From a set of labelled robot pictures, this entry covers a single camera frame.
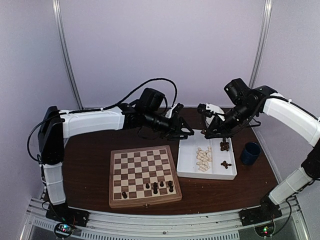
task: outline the pile of white chess pieces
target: pile of white chess pieces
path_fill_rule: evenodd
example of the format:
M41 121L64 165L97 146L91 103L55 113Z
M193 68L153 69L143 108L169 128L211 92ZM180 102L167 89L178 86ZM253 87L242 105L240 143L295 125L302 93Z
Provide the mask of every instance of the pile of white chess pieces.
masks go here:
M208 150L206 151L198 147L198 151L196 151L196 154L196 159L199 160L196 163L199 166L199 170L202 172L208 171L208 169L210 168L209 162L212 162L211 146L208 146Z

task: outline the ventilation grille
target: ventilation grille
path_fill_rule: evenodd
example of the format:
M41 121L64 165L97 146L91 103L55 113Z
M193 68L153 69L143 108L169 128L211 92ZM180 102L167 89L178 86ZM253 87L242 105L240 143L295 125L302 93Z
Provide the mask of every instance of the ventilation grille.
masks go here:
M132 237L113 237L106 234L90 233L82 231L81 238L86 240L147 240L147 239L158 239L158 238L132 238ZM233 231L229 233L214 234L207 237L197 237L197 238L178 238L173 237L170 239L175 240L240 240L238 231Z
M52 223L37 218L34 219L33 225L51 231L53 231L55 227L55 225L53 225Z

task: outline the chessboard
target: chessboard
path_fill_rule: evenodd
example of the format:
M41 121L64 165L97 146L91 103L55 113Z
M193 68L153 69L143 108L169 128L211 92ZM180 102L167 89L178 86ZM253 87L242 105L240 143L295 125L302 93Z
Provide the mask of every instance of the chessboard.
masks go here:
M111 208L148 207L181 199L176 168L168 145L111 152Z

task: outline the dark blue mug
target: dark blue mug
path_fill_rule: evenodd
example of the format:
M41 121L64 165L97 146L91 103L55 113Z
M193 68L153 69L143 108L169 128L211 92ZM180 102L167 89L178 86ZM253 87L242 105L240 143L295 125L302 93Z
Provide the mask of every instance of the dark blue mug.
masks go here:
M241 153L241 161L244 165L252 165L261 154L260 146L255 142L248 142L245 144Z

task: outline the dark brown tabletop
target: dark brown tabletop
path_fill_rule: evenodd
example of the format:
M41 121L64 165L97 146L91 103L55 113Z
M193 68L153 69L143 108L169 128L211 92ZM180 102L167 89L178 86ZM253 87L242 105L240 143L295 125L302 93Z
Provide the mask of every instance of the dark brown tabletop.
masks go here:
M201 129L195 108L185 108L181 116L194 129ZM240 155L247 142L258 142L246 128L232 138L237 176L234 180L210 180L179 177L182 200L153 205L111 209L109 207L110 155L113 150L169 145L177 166L179 141L147 140L137 129L99 131L69 139L63 162L63 182L70 207L119 214L177 215L214 213L259 205L260 199L277 184L264 153L252 166L245 166Z

